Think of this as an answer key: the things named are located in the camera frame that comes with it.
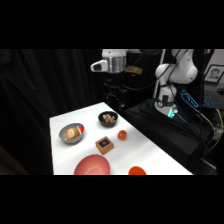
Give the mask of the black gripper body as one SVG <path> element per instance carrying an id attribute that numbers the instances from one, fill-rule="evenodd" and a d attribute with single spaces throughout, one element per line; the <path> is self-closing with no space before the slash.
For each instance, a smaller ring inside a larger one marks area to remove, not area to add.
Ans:
<path id="1" fill-rule="evenodd" d="M 112 96 L 121 96 L 125 93 L 123 88 L 123 75 L 107 74 L 105 81 L 105 94 Z"/>

